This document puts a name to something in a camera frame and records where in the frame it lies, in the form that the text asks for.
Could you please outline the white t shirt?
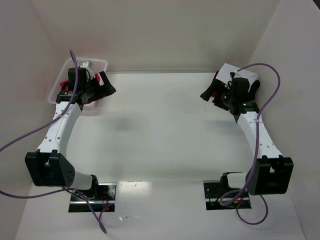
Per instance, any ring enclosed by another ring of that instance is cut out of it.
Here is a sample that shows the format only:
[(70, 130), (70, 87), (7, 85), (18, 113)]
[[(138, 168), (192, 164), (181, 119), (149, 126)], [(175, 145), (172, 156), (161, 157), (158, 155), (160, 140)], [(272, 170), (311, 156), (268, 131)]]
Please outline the white t shirt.
[(248, 79), (250, 87), (252, 86), (252, 84), (255, 81), (259, 80), (259, 77), (256, 73), (251, 72), (246, 69), (238, 71), (238, 69), (239, 69), (239, 67), (236, 67), (236, 66), (228, 64), (228, 63), (224, 63), (223, 66), (218, 71), (216, 79), (227, 84), (229, 81), (232, 80), (231, 73), (235, 73), (234, 76), (237, 78)]

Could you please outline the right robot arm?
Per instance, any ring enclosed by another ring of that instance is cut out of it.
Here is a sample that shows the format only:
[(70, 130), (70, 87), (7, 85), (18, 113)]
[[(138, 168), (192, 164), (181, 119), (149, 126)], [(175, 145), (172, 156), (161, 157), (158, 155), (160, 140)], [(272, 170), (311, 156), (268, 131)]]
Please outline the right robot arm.
[(255, 97), (260, 81), (250, 83), (248, 78), (234, 72), (230, 80), (216, 76), (200, 97), (227, 112), (244, 132), (252, 149), (253, 164), (245, 177), (245, 188), (251, 195), (285, 194), (294, 168), (293, 160), (285, 157), (273, 143), (262, 119), (262, 110)]

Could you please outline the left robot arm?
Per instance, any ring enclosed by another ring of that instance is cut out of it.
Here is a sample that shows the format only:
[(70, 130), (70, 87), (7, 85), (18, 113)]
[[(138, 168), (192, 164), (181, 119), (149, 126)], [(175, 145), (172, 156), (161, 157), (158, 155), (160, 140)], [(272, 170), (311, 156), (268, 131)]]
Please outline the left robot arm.
[(56, 97), (54, 123), (36, 151), (28, 152), (25, 164), (35, 186), (73, 188), (87, 198), (98, 195), (98, 178), (77, 172), (67, 159), (73, 127), (84, 105), (116, 92), (106, 73), (93, 73), (89, 67), (69, 68), (68, 78)]

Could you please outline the dark red folded t shirt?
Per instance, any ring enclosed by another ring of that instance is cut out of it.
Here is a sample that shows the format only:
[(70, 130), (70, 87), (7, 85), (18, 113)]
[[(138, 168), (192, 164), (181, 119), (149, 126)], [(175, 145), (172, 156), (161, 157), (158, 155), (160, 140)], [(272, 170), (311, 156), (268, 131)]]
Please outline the dark red folded t shirt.
[(216, 92), (216, 91), (214, 91), (214, 92), (212, 93), (212, 97), (213, 97), (213, 98), (215, 98), (217, 95), (218, 95), (218, 92)]

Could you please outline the black folded t shirt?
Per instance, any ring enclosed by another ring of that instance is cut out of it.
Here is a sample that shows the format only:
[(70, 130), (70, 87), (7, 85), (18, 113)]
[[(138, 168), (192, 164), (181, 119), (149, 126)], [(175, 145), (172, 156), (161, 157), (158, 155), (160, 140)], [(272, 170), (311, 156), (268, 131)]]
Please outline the black folded t shirt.
[(256, 93), (259, 90), (260, 85), (261, 85), (261, 83), (260, 83), (259, 80), (255, 80), (252, 83), (252, 85), (251, 85), (251, 87), (250, 87), (250, 89), (248, 91), (248, 94), (247, 94), (249, 101), (254, 101), (256, 99)]

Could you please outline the white plastic basket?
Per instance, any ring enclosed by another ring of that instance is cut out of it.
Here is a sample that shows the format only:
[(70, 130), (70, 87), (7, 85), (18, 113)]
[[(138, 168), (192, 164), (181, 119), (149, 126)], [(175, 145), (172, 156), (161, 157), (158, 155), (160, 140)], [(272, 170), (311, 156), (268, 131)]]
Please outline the white plastic basket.
[[(81, 65), (84, 62), (90, 61), (91, 62), (90, 68), (92, 69), (93, 73), (106, 72), (107, 67), (108, 67), (108, 62), (104, 59), (85, 58), (85, 57), (77, 57), (76, 59), (77, 59), (78, 65)], [(68, 69), (73, 68), (74, 66), (75, 66), (74, 62), (71, 58), (68, 58), (64, 62), (63, 66), (62, 66), (62, 68), (61, 68), (55, 82), (53, 83), (53, 86), (52, 86), (49, 94), (48, 94), (47, 101), (50, 104), (54, 104), (54, 105), (56, 104), (57, 95), (62, 88), (61, 83), (65, 80), (67, 80)]]

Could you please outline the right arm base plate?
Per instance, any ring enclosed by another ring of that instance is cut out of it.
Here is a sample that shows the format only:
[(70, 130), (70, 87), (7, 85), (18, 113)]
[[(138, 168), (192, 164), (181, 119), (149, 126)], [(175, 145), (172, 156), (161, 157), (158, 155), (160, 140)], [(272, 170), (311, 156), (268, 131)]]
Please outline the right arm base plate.
[(205, 205), (206, 205), (207, 211), (235, 210), (238, 204), (241, 204), (239, 206), (239, 209), (252, 208), (249, 194), (246, 191), (241, 195), (241, 197), (235, 200), (232, 204), (228, 206), (222, 206), (220, 205), (220, 202), (219, 202), (221, 196), (226, 192), (234, 190), (234, 188), (231, 188), (229, 186), (222, 184), (219, 180), (204, 181), (203, 188), (204, 188)]

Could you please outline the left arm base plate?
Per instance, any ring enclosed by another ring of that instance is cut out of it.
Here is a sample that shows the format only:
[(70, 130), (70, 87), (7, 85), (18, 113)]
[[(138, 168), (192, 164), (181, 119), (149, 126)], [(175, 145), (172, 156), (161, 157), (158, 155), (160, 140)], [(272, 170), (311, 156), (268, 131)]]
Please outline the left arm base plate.
[[(80, 190), (88, 200), (91, 208), (95, 213), (115, 211), (117, 184), (112, 183), (99, 183), (95, 190)], [(73, 191), (70, 197), (68, 212), (69, 213), (88, 213), (90, 208), (87, 205), (84, 197), (79, 193)]]

